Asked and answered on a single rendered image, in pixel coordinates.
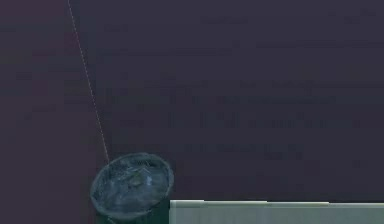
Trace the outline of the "pale grey-green cabinet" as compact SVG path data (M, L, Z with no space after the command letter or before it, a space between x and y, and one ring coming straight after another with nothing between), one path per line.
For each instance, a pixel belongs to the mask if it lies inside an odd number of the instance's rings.
M172 200L170 224L384 224L384 204Z

